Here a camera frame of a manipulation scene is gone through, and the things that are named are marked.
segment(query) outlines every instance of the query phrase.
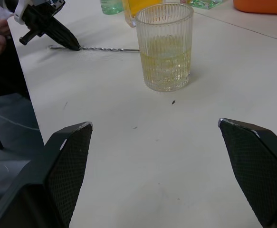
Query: yellow liquid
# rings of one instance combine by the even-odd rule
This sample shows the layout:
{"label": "yellow liquid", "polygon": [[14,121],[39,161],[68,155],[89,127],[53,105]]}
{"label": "yellow liquid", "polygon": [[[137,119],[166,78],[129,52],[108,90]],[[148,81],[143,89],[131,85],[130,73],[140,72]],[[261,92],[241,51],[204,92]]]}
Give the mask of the yellow liquid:
{"label": "yellow liquid", "polygon": [[146,85],[156,91],[173,91],[189,82],[191,44],[180,38],[159,37],[146,42],[141,60]]}
{"label": "yellow liquid", "polygon": [[136,14],[143,8],[161,3],[162,0],[128,0],[131,16],[134,18]]}

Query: yellow bottle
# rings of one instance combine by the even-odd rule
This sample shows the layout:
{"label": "yellow bottle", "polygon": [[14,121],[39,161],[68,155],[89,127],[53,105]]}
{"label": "yellow bottle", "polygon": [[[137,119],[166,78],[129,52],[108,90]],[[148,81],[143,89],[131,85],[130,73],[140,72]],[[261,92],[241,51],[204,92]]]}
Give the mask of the yellow bottle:
{"label": "yellow bottle", "polygon": [[135,16],[143,8],[162,3],[162,0],[123,0],[125,21],[135,27]]}

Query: orange container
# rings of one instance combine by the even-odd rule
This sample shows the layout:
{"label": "orange container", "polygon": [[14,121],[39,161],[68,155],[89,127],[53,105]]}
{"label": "orange container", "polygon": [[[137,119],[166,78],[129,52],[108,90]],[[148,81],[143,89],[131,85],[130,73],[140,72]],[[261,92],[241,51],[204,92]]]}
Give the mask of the orange container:
{"label": "orange container", "polygon": [[277,14],[277,0],[233,0],[236,9],[248,13]]}

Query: plastic bottle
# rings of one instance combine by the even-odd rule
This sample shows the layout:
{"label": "plastic bottle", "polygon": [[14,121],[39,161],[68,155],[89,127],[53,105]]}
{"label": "plastic bottle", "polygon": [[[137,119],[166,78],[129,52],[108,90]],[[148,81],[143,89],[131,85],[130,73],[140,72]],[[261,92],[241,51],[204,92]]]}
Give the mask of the plastic bottle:
{"label": "plastic bottle", "polygon": [[122,0],[100,0],[100,3],[104,14],[116,14],[124,10]]}

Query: white table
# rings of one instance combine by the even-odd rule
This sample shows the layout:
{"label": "white table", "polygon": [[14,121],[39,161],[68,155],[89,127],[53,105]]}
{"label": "white table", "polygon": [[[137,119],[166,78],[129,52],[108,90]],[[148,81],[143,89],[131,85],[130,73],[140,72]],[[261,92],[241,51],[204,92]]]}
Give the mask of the white table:
{"label": "white table", "polygon": [[[83,45],[138,48],[123,14],[103,15],[98,0],[68,1],[57,18]],[[192,82],[158,93],[144,85],[138,54],[53,51],[46,36],[25,47],[25,26],[9,23],[44,142],[94,125],[71,228],[261,227],[217,122],[277,134],[277,39],[195,14]]]}

